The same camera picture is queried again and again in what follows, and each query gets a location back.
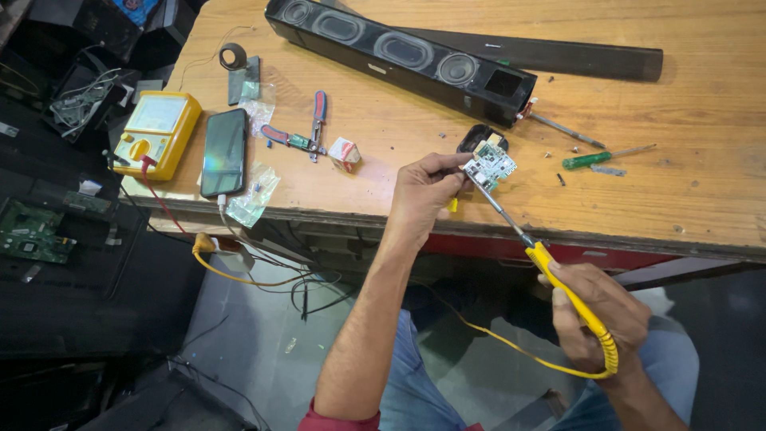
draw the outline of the yellow soldering iron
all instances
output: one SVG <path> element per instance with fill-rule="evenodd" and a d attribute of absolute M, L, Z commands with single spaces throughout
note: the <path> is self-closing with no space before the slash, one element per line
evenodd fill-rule
<path fill-rule="evenodd" d="M 513 219 L 511 219 L 508 213 L 506 213 L 505 209 L 503 209 L 502 206 L 500 206 L 500 204 L 497 203 L 497 201 L 489 194 L 489 192 L 487 192 L 471 175 L 468 175 L 468 177 L 471 178 L 471 181 L 476 184 L 477 189 L 479 189 L 479 191 L 481 191 L 487 200 L 489 200 L 489 203 L 492 204 L 492 207 L 508 222 L 509 225 L 511 225 L 513 230 L 519 234 L 522 243 L 527 247 L 525 250 L 527 256 L 529 256 L 532 262 L 535 263 L 537 268 L 543 274 L 545 274 L 545 277 L 548 278 L 554 287 L 561 288 L 567 293 L 569 300 L 572 302 L 574 308 L 580 314 L 582 320 L 585 322 L 588 328 L 593 331 L 601 343 L 601 348 L 604 350 L 605 371 L 598 374 L 588 374 L 585 377 L 592 379 L 603 379 L 615 374 L 617 372 L 618 364 L 617 345 L 614 343 L 612 334 L 609 333 L 609 330 L 604 326 L 604 323 L 601 322 L 601 319 L 596 317 L 593 311 L 588 308 L 588 306 L 580 299 L 580 297 L 578 297 L 564 283 L 559 281 L 558 278 L 556 278 L 550 272 L 550 270 L 548 270 L 548 263 L 553 261 L 553 257 L 551 257 L 551 254 L 548 253 L 548 250 L 545 249 L 545 246 L 542 244 L 542 242 L 530 234 L 522 231 L 521 228 L 519 228 L 519 226 L 513 222 Z"/>

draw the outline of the circuit board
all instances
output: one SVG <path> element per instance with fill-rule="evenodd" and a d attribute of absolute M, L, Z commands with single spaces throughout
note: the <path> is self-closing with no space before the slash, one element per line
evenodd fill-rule
<path fill-rule="evenodd" d="M 62 212 L 7 199 L 0 210 L 0 254 L 51 263 L 67 263 L 77 241 L 56 236 Z"/>
<path fill-rule="evenodd" d="M 516 170 L 516 163 L 498 146 L 501 140 L 501 136 L 493 133 L 488 140 L 481 141 L 473 151 L 473 159 L 463 166 L 463 171 L 487 192 L 497 187 L 498 179 Z"/>
<path fill-rule="evenodd" d="M 69 205 L 72 208 L 82 209 L 83 211 L 94 211 L 99 214 L 104 214 L 112 202 L 106 199 L 99 199 L 92 196 L 81 195 L 78 192 L 68 191 L 64 197 L 64 205 Z"/>

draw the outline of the small cardboard box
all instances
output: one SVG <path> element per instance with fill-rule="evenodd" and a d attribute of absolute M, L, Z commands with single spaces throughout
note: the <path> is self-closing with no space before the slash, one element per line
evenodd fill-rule
<path fill-rule="evenodd" d="M 362 159 L 362 155 L 359 154 L 359 149 L 356 144 L 350 140 L 338 138 L 337 141 L 330 147 L 328 155 L 332 159 L 332 164 L 340 169 L 345 170 L 347 173 L 351 173 L 356 166 L 356 163 Z"/>

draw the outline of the white circuit board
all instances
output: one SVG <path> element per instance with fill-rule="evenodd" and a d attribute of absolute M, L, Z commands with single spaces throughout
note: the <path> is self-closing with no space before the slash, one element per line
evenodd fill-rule
<path fill-rule="evenodd" d="M 463 166 L 463 171 L 487 192 L 497 187 L 497 179 L 516 170 L 516 162 L 498 146 L 501 140 L 500 135 L 493 133 L 488 140 L 481 141 L 473 151 L 473 159 Z"/>

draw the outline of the screwdriver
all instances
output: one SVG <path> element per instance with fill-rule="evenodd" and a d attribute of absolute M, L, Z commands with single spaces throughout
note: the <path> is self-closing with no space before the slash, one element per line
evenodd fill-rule
<path fill-rule="evenodd" d="M 583 141 L 591 144 L 592 146 L 597 146 L 597 147 L 601 148 L 602 150 L 605 150 L 607 148 L 606 145 L 598 142 L 595 139 L 591 139 L 589 137 L 586 137 L 583 134 L 579 134 L 579 133 L 575 132 L 574 130 L 572 130 L 572 129 L 568 128 L 568 127 L 562 126 L 559 123 L 554 123 L 553 121 L 550 121 L 549 119 L 547 119 L 545 117 L 541 117 L 538 114 L 535 114 L 534 112 L 530 112 L 529 116 L 534 118 L 535 120 L 541 122 L 541 123 L 548 124 L 550 127 L 554 127 L 556 129 L 561 130 L 562 132 L 566 132 L 569 136 L 571 136 L 571 137 L 573 137 L 575 139 L 583 140 Z"/>
<path fill-rule="evenodd" d="M 540 272 L 545 275 L 553 287 L 561 288 L 564 290 L 564 292 L 566 292 L 569 300 L 572 302 L 572 305 L 574 305 L 574 309 L 577 310 L 577 312 L 580 314 L 580 317 L 582 317 L 582 320 L 585 321 L 585 324 L 591 329 L 591 331 L 593 331 L 596 337 L 598 337 L 598 340 L 601 342 L 601 346 L 604 349 L 604 362 L 607 371 L 616 373 L 617 345 L 614 343 L 612 335 L 609 333 L 607 327 L 604 326 L 603 322 L 601 322 L 601 319 L 593 314 L 593 311 L 588 308 L 588 306 L 580 299 L 580 297 L 577 296 L 577 294 L 575 294 L 564 283 L 559 281 L 558 278 L 556 278 L 556 276 L 553 275 L 550 270 L 548 270 L 548 263 L 553 261 L 553 257 L 548 252 L 548 250 L 545 249 L 545 246 L 542 244 L 542 242 L 530 234 L 522 231 L 522 229 L 519 228 L 519 225 L 517 225 L 513 219 L 511 219 L 511 216 L 508 215 L 505 209 L 503 209 L 503 207 L 497 203 L 497 201 L 489 194 L 489 192 L 487 192 L 471 175 L 468 175 L 467 173 L 466 175 L 471 178 L 471 181 L 473 181 L 474 184 L 476 184 L 476 187 L 484 195 L 484 197 L 486 197 L 495 211 L 497 211 L 508 222 L 508 224 L 511 225 L 513 230 L 516 231 L 516 233 L 521 238 L 522 243 L 526 245 L 525 252 L 527 256 L 529 256 L 532 262 L 535 263 L 535 266 L 537 266 Z"/>
<path fill-rule="evenodd" d="M 619 154 L 631 153 L 633 151 L 638 151 L 638 150 L 648 150 L 649 148 L 652 148 L 653 146 L 656 146 L 656 145 L 657 144 L 653 143 L 651 145 L 639 146 L 638 148 L 631 148 L 630 150 L 616 151 L 614 153 L 604 151 L 603 153 L 598 153 L 598 154 L 588 154 L 587 156 L 572 157 L 571 159 L 563 159 L 561 161 L 561 165 L 564 167 L 564 169 L 569 169 L 569 170 L 577 169 L 583 166 L 590 166 L 595 163 L 606 162 L 607 160 Z"/>

